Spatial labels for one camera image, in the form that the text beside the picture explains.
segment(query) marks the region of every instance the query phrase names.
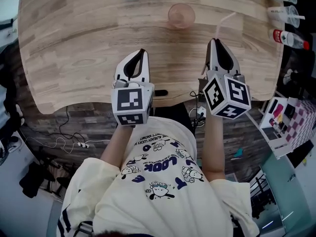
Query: wooden table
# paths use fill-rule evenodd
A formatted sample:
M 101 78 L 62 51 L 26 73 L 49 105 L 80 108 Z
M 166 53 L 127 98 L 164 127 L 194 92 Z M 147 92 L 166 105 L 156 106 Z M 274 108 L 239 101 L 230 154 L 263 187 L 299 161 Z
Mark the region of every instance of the wooden table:
M 167 23 L 170 7 L 189 4 L 196 13 L 187 30 Z M 20 0 L 19 44 L 24 71 L 38 109 L 50 114 L 82 102 L 111 102 L 117 64 L 143 48 L 151 82 L 168 95 L 154 105 L 187 101 L 198 89 L 207 43 L 216 25 L 257 100 L 273 96 L 283 47 L 268 39 L 267 0 Z

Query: cartoon sheep print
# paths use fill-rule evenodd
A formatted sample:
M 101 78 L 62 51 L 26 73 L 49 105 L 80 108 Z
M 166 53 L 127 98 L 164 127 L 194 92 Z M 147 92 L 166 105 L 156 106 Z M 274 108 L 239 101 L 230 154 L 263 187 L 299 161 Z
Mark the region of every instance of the cartoon sheep print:
M 168 185 L 165 183 L 160 183 L 160 182 L 152 182 L 151 183 L 151 190 L 147 189 L 147 193 L 151 193 L 153 191 L 153 194 L 149 196 L 150 200 L 153 200 L 155 196 L 158 198 L 161 197 L 168 197 L 168 198 L 174 198 L 174 195 L 168 194 L 169 190 L 167 189 Z
M 133 165 L 129 165 L 125 169 L 122 170 L 122 172 L 121 172 L 122 179 L 125 179 L 127 174 L 137 173 L 137 172 L 140 172 L 138 167 L 133 166 Z
M 189 153 L 186 150 L 184 150 L 184 149 L 176 149 L 176 153 L 181 158 L 186 158 L 186 159 L 190 158 Z
M 142 154 L 142 155 L 140 155 L 140 156 L 135 156 L 134 157 L 134 161 L 140 161 L 140 160 L 146 160 L 147 157 L 148 156 L 148 154 Z
M 162 147 L 166 144 L 166 142 L 164 140 L 158 140 L 157 142 L 155 142 L 153 144 L 154 144 L 153 150 L 157 151 L 157 150 L 161 150 Z
M 196 170 L 193 170 L 192 167 L 182 167 L 182 174 L 184 177 L 184 180 L 189 183 L 194 183 L 195 179 L 200 180 L 201 182 L 204 182 L 203 175 L 197 172 Z

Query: red bottle label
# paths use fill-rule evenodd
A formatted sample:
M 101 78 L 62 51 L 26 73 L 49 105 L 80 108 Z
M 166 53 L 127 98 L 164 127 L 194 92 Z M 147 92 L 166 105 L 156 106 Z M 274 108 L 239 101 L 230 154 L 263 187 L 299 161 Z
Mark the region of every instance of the red bottle label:
M 282 31 L 277 30 L 277 29 L 275 29 L 275 30 L 273 31 L 273 39 L 274 39 L 276 42 L 282 43 L 282 41 L 281 41 L 281 33 L 282 33 Z

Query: power strip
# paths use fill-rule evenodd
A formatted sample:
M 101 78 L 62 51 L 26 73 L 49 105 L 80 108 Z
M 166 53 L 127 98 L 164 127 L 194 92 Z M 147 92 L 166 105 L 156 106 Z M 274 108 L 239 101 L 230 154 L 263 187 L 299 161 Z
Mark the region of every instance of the power strip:
M 198 108 L 197 113 L 206 118 L 206 108 L 204 108 L 203 106 L 200 106 Z
M 82 148 L 89 148 L 89 145 L 86 143 L 78 142 L 77 144 L 78 144 L 78 146 L 80 146 Z

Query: black sleeve stripe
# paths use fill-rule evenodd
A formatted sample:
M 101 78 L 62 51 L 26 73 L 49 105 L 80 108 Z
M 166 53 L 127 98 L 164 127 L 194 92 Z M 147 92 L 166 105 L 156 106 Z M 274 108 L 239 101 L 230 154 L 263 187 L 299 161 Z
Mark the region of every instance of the black sleeve stripe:
M 67 208 L 65 210 L 63 210 L 62 214 L 63 214 L 64 222 L 65 222 L 65 225 L 66 225 L 66 231 L 69 233 L 69 231 L 71 229 L 71 225 L 70 225 L 70 222 L 69 222 L 69 219 L 68 219 Z
M 79 229 L 75 231 L 74 237 L 76 237 L 78 233 L 79 233 Z
M 93 225 L 93 222 L 92 221 L 82 221 L 82 223 L 86 223 L 86 224 L 88 224 L 88 225 Z
M 63 225 L 61 224 L 60 220 L 58 220 L 57 226 L 58 226 L 58 229 L 59 229 L 59 232 L 60 232 L 60 236 L 61 236 L 61 237 L 65 237 L 65 236 L 64 236 L 65 230 L 64 230 L 64 227 L 63 227 Z

